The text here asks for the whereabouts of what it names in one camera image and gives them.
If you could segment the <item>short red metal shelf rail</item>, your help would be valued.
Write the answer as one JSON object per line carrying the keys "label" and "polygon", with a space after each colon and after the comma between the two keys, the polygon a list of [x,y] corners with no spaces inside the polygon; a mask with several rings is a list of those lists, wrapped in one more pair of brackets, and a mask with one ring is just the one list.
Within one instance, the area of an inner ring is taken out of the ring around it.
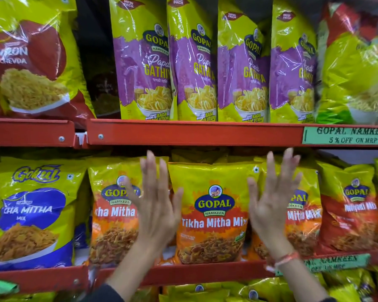
{"label": "short red metal shelf rail", "polygon": [[79,146],[71,121],[0,118],[0,147]]}

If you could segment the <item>green paper shelf label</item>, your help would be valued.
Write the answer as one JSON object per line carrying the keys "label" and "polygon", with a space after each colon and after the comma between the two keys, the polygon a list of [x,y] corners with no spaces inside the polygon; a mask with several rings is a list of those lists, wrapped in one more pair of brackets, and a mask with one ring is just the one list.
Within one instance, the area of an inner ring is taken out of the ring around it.
{"label": "green paper shelf label", "polygon": [[378,126],[306,126],[302,144],[378,146]]}
{"label": "green paper shelf label", "polygon": [[0,280],[0,295],[17,294],[19,291],[19,285],[9,281]]}
{"label": "green paper shelf label", "polygon": [[303,259],[311,273],[322,273],[333,270],[365,268],[371,259],[369,253],[340,253],[315,255]]}

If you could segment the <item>person's left forearm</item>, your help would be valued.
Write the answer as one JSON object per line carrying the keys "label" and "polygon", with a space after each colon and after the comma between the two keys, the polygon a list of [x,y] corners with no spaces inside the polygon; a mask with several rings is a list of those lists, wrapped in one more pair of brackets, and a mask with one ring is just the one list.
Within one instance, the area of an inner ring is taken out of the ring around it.
{"label": "person's left forearm", "polygon": [[129,302],[163,248],[158,243],[136,241],[105,284],[115,289],[125,302]]}

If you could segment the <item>red and yellow snack packet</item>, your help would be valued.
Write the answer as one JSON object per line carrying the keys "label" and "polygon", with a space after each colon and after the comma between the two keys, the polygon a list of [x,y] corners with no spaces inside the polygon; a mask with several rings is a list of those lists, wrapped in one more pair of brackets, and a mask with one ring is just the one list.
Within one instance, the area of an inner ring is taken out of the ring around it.
{"label": "red and yellow snack packet", "polygon": [[0,0],[0,117],[72,121],[95,112],[75,39],[76,0]]}

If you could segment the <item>orange and yellow snack packet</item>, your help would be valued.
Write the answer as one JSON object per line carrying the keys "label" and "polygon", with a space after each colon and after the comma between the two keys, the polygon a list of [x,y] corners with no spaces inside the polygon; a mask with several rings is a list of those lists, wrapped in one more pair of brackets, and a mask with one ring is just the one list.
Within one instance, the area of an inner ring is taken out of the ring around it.
{"label": "orange and yellow snack packet", "polygon": [[89,263],[116,266],[138,236],[138,211],[128,198],[124,180],[137,196],[143,194],[140,157],[101,157],[88,160],[93,194]]}
{"label": "orange and yellow snack packet", "polygon": [[[266,158],[255,157],[259,163],[259,192],[263,192],[266,181]],[[302,257],[314,255],[318,234],[322,225],[322,204],[319,189],[317,167],[314,162],[301,161],[296,169],[302,173],[299,187],[287,205],[285,233],[287,239]],[[247,249],[247,260],[265,260],[269,256],[267,248],[258,235],[253,232],[250,246]]]}
{"label": "orange and yellow snack packet", "polygon": [[175,264],[241,259],[248,223],[247,178],[258,181],[255,161],[168,164],[172,188],[183,188]]}

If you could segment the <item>purple and yellow snack packet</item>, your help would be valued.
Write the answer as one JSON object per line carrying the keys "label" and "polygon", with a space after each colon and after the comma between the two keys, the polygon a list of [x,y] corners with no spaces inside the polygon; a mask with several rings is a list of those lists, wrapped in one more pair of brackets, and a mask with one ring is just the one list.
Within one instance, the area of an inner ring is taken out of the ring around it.
{"label": "purple and yellow snack packet", "polygon": [[217,121],[217,46],[212,20],[196,0],[166,0],[171,120]]}
{"label": "purple and yellow snack packet", "polygon": [[315,122],[317,38],[289,0],[273,0],[269,106],[271,123]]}
{"label": "purple and yellow snack packet", "polygon": [[265,33],[235,0],[218,0],[218,121],[267,121],[269,64]]}
{"label": "purple and yellow snack packet", "polygon": [[168,28],[159,0],[109,0],[123,120],[169,120]]}

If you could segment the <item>green and red snack packet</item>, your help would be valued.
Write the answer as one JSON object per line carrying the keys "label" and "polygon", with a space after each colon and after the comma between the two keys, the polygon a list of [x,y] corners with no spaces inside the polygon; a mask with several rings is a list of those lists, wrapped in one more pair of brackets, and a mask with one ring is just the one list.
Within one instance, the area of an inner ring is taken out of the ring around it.
{"label": "green and red snack packet", "polygon": [[378,121],[378,15],[329,0],[318,25],[316,123]]}

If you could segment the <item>blue and yellow snack packet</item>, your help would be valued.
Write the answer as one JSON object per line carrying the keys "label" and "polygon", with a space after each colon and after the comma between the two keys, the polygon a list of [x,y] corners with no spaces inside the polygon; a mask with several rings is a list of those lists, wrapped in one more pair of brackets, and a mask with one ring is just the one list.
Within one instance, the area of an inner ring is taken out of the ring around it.
{"label": "blue and yellow snack packet", "polygon": [[0,162],[0,271],[74,263],[77,194],[87,170],[80,160]]}

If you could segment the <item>long red metal shelf rail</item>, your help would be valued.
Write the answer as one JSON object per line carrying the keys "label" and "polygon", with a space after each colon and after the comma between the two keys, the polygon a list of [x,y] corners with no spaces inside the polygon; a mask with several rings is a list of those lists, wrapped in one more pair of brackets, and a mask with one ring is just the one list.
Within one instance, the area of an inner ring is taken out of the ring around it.
{"label": "long red metal shelf rail", "polygon": [[[365,268],[378,266],[378,249],[369,253],[371,259]],[[268,267],[265,261],[237,261],[214,264],[164,265],[151,268],[142,280],[141,286],[165,286],[199,284],[225,281],[247,281],[281,276],[282,274]]]}
{"label": "long red metal shelf rail", "polygon": [[302,144],[304,127],[323,125],[211,121],[90,120],[87,124],[86,138],[87,144],[97,146],[172,145],[378,148],[378,146]]}

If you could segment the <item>person's right hand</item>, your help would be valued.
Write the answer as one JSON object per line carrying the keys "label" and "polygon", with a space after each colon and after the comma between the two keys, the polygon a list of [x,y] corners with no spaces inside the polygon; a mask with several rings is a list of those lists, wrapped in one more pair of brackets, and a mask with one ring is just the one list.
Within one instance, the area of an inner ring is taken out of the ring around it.
{"label": "person's right hand", "polygon": [[[294,176],[299,164],[300,156],[293,155]],[[290,189],[278,188],[278,176],[275,169],[273,152],[269,152],[266,158],[267,177],[262,196],[259,196],[260,209],[258,214],[249,214],[249,221],[254,232],[257,233],[268,252],[270,249],[287,249],[292,244],[284,233],[287,219],[287,205],[293,196],[293,183]]]}

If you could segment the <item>dark sleeve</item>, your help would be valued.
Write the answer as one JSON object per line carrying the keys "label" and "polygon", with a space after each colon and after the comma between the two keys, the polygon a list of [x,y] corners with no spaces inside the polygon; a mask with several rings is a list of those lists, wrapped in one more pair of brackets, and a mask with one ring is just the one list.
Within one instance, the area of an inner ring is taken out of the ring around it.
{"label": "dark sleeve", "polygon": [[102,284],[98,289],[86,295],[79,302],[125,302],[124,299],[108,284]]}

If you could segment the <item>person's left hand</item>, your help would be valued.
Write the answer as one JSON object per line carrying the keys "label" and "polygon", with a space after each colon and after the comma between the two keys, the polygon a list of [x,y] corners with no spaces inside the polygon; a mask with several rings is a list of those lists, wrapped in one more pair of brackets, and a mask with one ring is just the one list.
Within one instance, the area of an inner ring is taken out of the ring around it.
{"label": "person's left hand", "polygon": [[147,157],[140,159],[143,194],[140,195],[140,206],[136,206],[139,220],[136,241],[150,241],[165,248],[176,234],[181,218],[173,216],[167,163],[160,158],[156,164],[158,195],[150,196],[147,191]]}

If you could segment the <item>person's right forearm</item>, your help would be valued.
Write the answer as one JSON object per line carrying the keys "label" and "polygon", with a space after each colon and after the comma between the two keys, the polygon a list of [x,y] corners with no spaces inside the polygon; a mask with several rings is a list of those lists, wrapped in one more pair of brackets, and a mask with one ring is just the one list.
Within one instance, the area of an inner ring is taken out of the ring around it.
{"label": "person's right forearm", "polygon": [[287,249],[270,249],[269,254],[274,268],[286,279],[297,302],[324,302],[330,298],[291,246]]}

